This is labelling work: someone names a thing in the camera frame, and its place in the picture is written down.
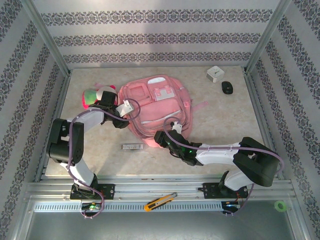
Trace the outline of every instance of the white box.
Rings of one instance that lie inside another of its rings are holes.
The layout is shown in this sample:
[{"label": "white box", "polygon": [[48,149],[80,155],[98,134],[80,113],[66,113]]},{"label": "white box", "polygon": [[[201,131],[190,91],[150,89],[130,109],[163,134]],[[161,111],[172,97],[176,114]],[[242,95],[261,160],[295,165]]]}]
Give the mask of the white box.
[{"label": "white box", "polygon": [[214,83],[222,80],[224,75],[225,75],[225,72],[218,66],[213,66],[208,71],[206,71],[206,77]]}]

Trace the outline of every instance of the pink backpack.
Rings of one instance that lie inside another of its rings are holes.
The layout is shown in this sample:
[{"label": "pink backpack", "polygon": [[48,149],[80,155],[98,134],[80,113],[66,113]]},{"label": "pink backpack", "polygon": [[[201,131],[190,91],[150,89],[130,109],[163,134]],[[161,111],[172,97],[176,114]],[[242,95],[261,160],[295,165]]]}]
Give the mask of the pink backpack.
[{"label": "pink backpack", "polygon": [[[191,99],[187,89],[178,79],[167,75],[157,75],[127,83],[118,93],[119,104],[126,98],[137,100],[141,106],[139,117],[130,122],[128,128],[150,147],[159,147],[154,140],[156,131],[163,130],[168,117],[177,117],[182,123],[182,135],[187,138],[192,130]],[[138,113],[138,106],[132,103],[134,111],[127,116],[132,118]]]}]

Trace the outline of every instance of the patterned wallpaper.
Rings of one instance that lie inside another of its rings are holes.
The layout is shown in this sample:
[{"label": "patterned wallpaper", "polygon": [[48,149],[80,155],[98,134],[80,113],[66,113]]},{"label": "patterned wallpaper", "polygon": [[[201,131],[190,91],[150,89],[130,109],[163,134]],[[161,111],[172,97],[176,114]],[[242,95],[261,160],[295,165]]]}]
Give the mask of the patterned wallpaper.
[{"label": "patterned wallpaper", "polygon": [[69,68],[245,66],[279,0],[34,0]]},{"label": "patterned wallpaper", "polygon": [[252,78],[284,175],[296,186],[312,239],[320,239],[320,6],[294,0]]},{"label": "patterned wallpaper", "polygon": [[0,240],[34,180],[64,77],[19,0],[0,0]]}]

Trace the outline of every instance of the black computer mouse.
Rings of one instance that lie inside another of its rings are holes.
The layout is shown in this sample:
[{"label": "black computer mouse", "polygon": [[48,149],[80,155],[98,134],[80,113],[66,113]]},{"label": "black computer mouse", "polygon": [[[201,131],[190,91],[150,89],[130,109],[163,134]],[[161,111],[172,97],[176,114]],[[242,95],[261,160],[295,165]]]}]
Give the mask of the black computer mouse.
[{"label": "black computer mouse", "polygon": [[221,83],[222,91],[225,94],[232,94],[234,92],[234,88],[232,87],[232,84],[229,81],[223,81]]}]

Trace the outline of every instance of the yellow utility knife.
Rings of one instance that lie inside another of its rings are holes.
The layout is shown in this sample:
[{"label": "yellow utility knife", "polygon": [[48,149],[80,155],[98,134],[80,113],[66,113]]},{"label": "yellow utility knife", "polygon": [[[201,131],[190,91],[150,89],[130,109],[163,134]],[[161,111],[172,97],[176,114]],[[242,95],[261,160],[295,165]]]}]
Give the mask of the yellow utility knife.
[{"label": "yellow utility knife", "polygon": [[166,203],[171,202],[176,196],[178,196],[178,194],[174,192],[169,195],[150,201],[146,205],[144,205],[144,210],[146,212],[150,212],[153,209],[156,209],[158,207],[161,207],[162,205],[165,205]]}]

